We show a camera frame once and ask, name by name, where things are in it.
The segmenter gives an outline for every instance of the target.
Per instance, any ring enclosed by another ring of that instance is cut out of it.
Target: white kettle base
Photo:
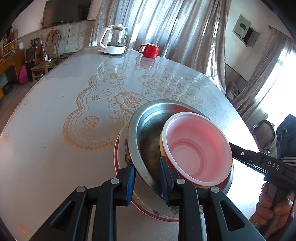
[[[110,55],[123,54],[125,52],[125,46],[108,46],[106,49],[101,48],[101,52]]]

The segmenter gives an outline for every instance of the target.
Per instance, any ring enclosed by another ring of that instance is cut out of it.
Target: mug handle
[[[139,52],[139,53],[144,53],[144,50],[143,50],[143,52],[140,52],[140,48],[142,48],[143,46],[146,46],[146,44],[142,44],[142,45],[139,47],[139,49],[138,49],[138,52]]]

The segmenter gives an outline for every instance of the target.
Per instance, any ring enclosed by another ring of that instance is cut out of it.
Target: electrical panel
[[[239,16],[232,31],[246,46],[250,46],[252,48],[260,35],[260,33],[253,30],[251,22],[246,20],[242,15]]]

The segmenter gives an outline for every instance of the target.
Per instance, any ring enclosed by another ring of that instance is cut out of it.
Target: glass kettle
[[[101,52],[111,55],[123,54],[126,48],[128,29],[128,27],[123,27],[122,24],[108,25],[103,28],[97,40]]]

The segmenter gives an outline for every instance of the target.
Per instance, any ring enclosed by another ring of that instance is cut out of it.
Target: white wall
[[[255,31],[260,33],[253,48],[246,47],[232,32],[240,14],[252,23],[251,27]],[[247,81],[269,39],[271,31],[268,25],[291,37],[281,20],[261,0],[232,0],[226,29],[225,62]]]
[[[42,27],[44,6],[47,0],[34,0],[13,22],[18,38]],[[96,19],[102,0],[92,0],[87,19]]]

